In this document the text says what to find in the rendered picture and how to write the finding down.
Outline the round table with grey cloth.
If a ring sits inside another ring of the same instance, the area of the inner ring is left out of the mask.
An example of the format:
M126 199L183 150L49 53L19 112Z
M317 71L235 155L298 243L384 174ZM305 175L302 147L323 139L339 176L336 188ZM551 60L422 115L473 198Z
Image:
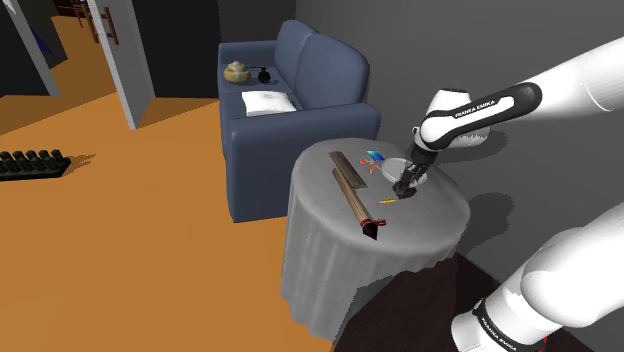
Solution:
M292 171L280 294L295 322L329 341L394 275L450 257L470 218L460 187L436 167L414 196L378 204L396 197L381 172L370 175L359 163L368 150L386 159L405 155L380 141L329 140L304 150ZM342 152L366 183L357 195L371 216L386 221L377 240L362 233L336 182L332 151Z

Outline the long wooden stick dark end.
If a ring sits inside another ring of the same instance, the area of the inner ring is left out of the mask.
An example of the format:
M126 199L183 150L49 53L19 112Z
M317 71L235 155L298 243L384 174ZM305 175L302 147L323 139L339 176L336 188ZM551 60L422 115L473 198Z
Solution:
M362 229L362 233L373 240L377 240L378 228L380 226L385 226L386 221L384 219L373 219L346 177L338 168L334 168L332 170L332 174L334 175L341 191L351 207L354 216Z

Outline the dark robot stand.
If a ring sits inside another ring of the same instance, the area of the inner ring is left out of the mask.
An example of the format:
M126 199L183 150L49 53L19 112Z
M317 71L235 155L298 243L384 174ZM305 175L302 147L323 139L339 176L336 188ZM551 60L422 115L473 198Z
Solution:
M499 286L459 254L401 272L349 319L332 352L458 352L453 317Z

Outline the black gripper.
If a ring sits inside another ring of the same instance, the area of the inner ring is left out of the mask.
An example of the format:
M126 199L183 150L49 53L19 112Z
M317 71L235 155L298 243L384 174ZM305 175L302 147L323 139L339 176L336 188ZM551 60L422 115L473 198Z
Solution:
M428 168L434 163L438 153L421 148L412 143L409 148L410 159L416 165L404 168L401 176L393 184L393 191L398 198L409 198L417 192L419 181L426 175Z

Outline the grey round plate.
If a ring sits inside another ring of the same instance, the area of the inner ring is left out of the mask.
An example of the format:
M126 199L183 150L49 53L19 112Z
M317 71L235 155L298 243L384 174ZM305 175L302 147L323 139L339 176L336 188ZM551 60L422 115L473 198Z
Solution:
M411 161L404 158L388 158L382 163L381 170L384 177L392 184L400 180L406 166L410 166Z

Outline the blue sofa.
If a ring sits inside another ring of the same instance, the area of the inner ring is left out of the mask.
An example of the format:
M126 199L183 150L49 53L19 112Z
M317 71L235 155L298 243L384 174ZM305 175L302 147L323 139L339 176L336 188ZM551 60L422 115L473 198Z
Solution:
M370 66L351 46L297 20L274 40L222 43L218 98L227 201L235 222L286 215L295 161L325 140L373 140L381 114L365 103ZM287 113L250 117L252 91L285 94Z

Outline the black ridged floor rack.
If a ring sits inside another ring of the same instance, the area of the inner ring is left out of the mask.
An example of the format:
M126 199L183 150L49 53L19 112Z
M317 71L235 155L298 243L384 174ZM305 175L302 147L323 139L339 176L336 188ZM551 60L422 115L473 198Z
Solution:
M0 182L61 177L71 164L58 149L51 152L0 152Z

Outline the flat brown wooden ruler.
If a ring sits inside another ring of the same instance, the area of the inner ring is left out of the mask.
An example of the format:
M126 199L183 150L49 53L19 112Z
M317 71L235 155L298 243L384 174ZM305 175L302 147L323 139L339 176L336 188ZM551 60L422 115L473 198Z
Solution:
M332 151L329 153L329 155L352 188L358 189L367 187L366 183L356 172L352 164L347 160L342 152Z

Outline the white open door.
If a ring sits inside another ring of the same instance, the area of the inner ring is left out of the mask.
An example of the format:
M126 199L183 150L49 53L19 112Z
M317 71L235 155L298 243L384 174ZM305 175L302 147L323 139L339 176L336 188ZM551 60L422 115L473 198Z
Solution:
M87 3L128 127L135 130L155 92L132 1Z

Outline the white door frame post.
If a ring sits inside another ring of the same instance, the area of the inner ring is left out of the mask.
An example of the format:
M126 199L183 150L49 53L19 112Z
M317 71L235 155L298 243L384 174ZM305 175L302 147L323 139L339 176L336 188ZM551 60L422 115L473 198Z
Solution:
M8 15L13 21L16 30L23 41L26 52L30 56L30 58L27 59L27 62L31 62L35 69L35 81L41 83L44 89L44 95L59 96L60 90L50 72L34 35L30 31L30 27L17 0L2 0L2 2L7 8Z

